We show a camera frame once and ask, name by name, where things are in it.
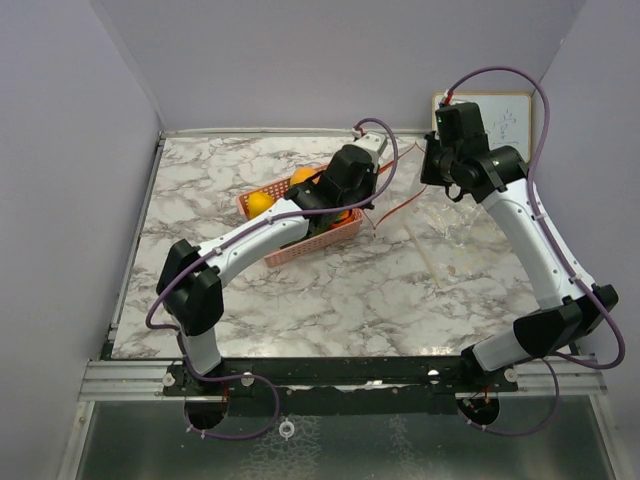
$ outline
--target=gray wall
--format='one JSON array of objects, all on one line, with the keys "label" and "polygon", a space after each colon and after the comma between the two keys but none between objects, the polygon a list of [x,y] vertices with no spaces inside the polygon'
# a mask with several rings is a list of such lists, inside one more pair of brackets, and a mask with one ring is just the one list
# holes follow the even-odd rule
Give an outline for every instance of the gray wall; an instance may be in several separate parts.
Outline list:
[{"label": "gray wall", "polygon": [[[640,474],[640,3],[589,0],[543,86],[551,131],[538,186],[582,264],[620,294],[614,310],[626,361],[606,372],[620,431]],[[602,361],[616,355],[600,327],[585,341]]]},{"label": "gray wall", "polygon": [[[371,115],[424,127],[433,93],[469,70],[500,63],[542,77],[584,2],[93,3],[166,126],[182,129],[346,127]],[[530,91],[509,75],[476,87]]]},{"label": "gray wall", "polygon": [[159,124],[86,0],[3,1],[0,65],[0,476],[50,479]]}]

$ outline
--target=robotic arm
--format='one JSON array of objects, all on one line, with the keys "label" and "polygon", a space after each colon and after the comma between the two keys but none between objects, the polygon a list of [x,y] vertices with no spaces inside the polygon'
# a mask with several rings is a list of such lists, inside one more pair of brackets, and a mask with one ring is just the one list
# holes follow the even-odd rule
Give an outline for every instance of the robotic arm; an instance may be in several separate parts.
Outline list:
[{"label": "robotic arm", "polygon": [[[513,328],[468,347],[465,366],[474,375],[491,372],[527,358],[542,358],[591,333],[602,320],[593,303],[574,283],[575,277],[591,286],[607,310],[618,302],[611,285],[597,286],[562,240],[553,223],[546,224],[560,250],[573,264],[572,278],[549,244],[527,196],[527,164],[510,146],[489,149],[478,105],[463,103],[436,111],[439,141],[427,135],[421,182],[445,187],[454,202],[472,195],[505,233],[533,286],[540,309],[518,318]],[[460,188],[449,196],[452,185]]]},{"label": "robotic arm", "polygon": [[[317,184],[311,178],[292,186],[269,210],[221,237],[195,247],[180,240],[171,247],[156,287],[158,294],[189,265],[217,250],[215,256],[181,280],[164,301],[165,309],[178,321],[196,372],[206,374],[221,362],[215,325],[224,312],[222,289],[265,255],[326,231],[340,215],[338,211],[305,216],[304,211],[345,207],[373,195],[386,146],[384,135],[367,133],[333,156]],[[286,214],[289,218],[273,220]]]}]

